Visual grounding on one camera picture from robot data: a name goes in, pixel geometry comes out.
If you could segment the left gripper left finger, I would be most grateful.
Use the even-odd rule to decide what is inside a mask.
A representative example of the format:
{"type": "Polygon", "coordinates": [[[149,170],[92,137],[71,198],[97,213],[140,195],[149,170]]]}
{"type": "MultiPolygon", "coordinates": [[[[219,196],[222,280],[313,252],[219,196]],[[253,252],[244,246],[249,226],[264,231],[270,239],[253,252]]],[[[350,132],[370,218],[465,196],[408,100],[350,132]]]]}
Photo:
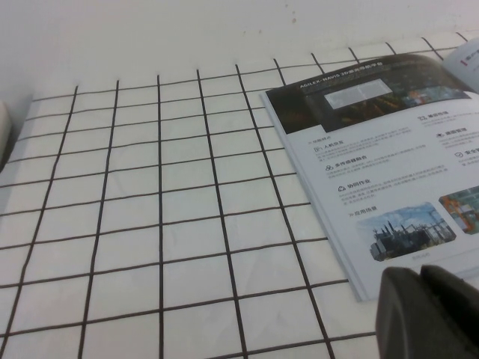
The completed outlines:
{"type": "Polygon", "coordinates": [[[455,339],[421,277],[404,268],[382,273],[376,314],[381,358],[454,358],[455,339]]]}

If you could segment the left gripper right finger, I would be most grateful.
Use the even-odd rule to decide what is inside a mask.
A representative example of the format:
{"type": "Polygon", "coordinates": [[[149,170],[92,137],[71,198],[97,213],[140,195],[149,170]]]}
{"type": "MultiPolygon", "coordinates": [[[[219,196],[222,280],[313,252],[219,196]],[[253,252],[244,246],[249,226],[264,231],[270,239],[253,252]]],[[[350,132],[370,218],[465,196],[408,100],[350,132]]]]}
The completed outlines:
{"type": "Polygon", "coordinates": [[[478,357],[478,290],[439,266],[423,266],[439,323],[433,326],[442,358],[478,357]]]}

